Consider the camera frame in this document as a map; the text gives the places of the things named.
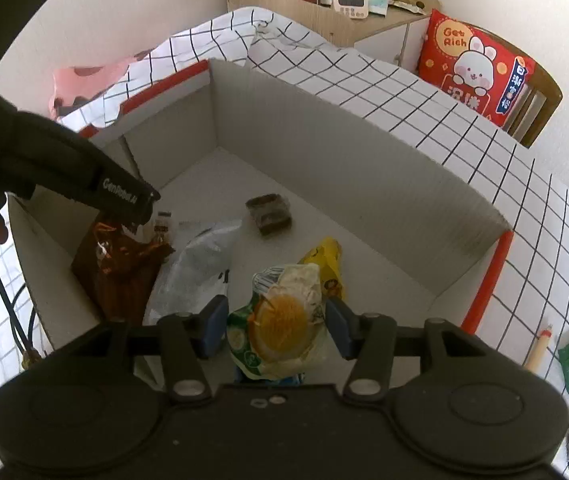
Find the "white silver snack bag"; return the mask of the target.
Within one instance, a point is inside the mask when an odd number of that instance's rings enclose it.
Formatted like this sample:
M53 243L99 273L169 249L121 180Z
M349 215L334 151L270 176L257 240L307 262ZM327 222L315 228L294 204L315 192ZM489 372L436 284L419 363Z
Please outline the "white silver snack bag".
M241 219L183 221L173 231L174 251L162 263L142 324L171 314L197 314L229 287L231 256Z

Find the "pink patterned cloth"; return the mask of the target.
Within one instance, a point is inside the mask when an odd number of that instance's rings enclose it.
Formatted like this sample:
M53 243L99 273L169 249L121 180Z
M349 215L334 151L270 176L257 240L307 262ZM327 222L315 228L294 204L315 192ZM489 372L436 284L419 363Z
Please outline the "pink patterned cloth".
M59 119L97 99L125 75L132 63L141 61L149 53L150 50L142 51L130 58L106 65L58 68L52 75L50 117Z

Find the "red and white cardboard box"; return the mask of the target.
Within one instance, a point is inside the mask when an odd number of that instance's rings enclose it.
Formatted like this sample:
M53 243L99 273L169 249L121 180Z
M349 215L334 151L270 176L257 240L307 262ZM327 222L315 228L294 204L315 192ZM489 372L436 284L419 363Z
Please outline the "red and white cardboard box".
M254 274L342 249L347 304L402 325L460 323L508 221L422 151L293 84L224 61L142 104L96 138L161 194L177 255L234 228L231 309Z

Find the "red rabbit cushion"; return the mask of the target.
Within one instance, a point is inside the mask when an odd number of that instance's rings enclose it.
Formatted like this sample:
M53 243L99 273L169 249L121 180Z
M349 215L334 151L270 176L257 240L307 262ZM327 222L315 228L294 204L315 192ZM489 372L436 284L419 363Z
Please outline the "red rabbit cushion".
M422 44L418 75L501 127L535 67L533 58L434 10Z

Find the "wooden stick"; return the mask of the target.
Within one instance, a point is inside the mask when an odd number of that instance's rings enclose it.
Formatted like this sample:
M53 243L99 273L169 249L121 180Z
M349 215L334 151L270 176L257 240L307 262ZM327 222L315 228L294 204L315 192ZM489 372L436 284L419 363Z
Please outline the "wooden stick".
M553 326L549 324L539 333L530 353L527 355L527 360L523 366L526 370L534 374L539 371L545 360L551 338L553 338Z

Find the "yellow snack packet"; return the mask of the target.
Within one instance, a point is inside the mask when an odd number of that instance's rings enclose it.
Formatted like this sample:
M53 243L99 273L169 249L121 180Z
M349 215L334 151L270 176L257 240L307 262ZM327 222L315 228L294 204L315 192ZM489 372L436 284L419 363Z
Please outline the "yellow snack packet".
M342 247L333 237L325 237L311 249L299 264L315 263L319 268L319 283L325 298L344 299L344 285L341 272Z

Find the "green yellow noodle snack bag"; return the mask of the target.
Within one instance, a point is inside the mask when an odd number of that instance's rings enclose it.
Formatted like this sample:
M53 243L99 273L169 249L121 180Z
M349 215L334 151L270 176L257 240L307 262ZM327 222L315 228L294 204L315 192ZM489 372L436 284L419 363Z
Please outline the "green yellow noodle snack bag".
M325 300L315 263L271 266L252 278L249 304L228 315L231 357L252 380L305 374L325 362Z

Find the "wooden chair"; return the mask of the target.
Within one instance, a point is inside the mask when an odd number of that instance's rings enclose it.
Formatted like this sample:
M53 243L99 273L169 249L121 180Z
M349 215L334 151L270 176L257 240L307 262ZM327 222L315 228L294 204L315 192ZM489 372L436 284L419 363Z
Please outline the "wooden chair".
M563 99L559 84L536 62L535 70L501 128L531 148Z

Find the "small brown chocolate cake pack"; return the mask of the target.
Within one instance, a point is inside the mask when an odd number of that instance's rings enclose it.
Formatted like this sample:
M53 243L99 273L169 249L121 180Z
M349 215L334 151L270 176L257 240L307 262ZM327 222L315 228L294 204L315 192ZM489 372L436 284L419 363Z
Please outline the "small brown chocolate cake pack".
M250 198L245 206L263 236L280 232L292 226L289 204L280 194L270 193Z

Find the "wooden side cabinet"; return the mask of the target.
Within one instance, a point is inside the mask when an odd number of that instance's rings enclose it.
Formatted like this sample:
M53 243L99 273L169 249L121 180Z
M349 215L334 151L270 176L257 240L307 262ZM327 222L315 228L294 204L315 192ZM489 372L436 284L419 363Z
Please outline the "wooden side cabinet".
M371 14L365 20L344 18L327 6L303 0L227 0L227 9L260 6L291 18L323 36L337 47L353 47L365 55L391 62L413 72L432 11L439 0L404 0L420 6L421 14L390 6L385 16Z

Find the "white digital timer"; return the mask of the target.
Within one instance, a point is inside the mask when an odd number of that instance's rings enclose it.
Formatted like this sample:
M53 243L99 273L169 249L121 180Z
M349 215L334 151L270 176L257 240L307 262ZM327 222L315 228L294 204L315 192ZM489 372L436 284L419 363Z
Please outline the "white digital timer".
M369 0L332 0L332 9L351 20L365 20L369 14Z

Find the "brown Oreo snack bag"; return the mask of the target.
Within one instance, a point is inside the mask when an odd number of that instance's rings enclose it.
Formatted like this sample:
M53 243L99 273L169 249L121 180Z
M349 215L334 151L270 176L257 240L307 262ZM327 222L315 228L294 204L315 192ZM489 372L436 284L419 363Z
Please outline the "brown Oreo snack bag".
M98 214L71 270L102 321L141 325L158 272L173 252L167 243L134 240L121 222Z

